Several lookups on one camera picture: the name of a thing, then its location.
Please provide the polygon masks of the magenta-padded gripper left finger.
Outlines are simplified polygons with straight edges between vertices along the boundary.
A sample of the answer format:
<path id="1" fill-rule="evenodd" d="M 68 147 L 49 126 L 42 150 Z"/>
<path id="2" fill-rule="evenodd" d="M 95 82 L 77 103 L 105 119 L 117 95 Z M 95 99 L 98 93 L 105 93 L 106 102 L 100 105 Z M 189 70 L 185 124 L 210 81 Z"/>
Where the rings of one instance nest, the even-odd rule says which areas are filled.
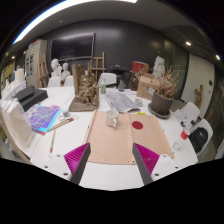
<path id="1" fill-rule="evenodd" d="M 65 155 L 56 155 L 52 157 L 43 166 L 43 169 L 78 185 L 81 181 L 90 153 L 90 144 L 85 143 Z"/>

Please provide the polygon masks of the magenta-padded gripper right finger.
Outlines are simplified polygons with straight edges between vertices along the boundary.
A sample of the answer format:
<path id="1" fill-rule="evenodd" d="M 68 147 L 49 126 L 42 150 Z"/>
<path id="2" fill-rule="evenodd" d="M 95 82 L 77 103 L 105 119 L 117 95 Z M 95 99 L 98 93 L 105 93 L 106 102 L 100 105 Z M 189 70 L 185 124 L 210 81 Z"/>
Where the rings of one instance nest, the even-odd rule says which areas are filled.
<path id="1" fill-rule="evenodd" d="M 168 176 L 180 169 L 167 154 L 158 155 L 150 149 L 133 144 L 132 153 L 145 185 Z"/>

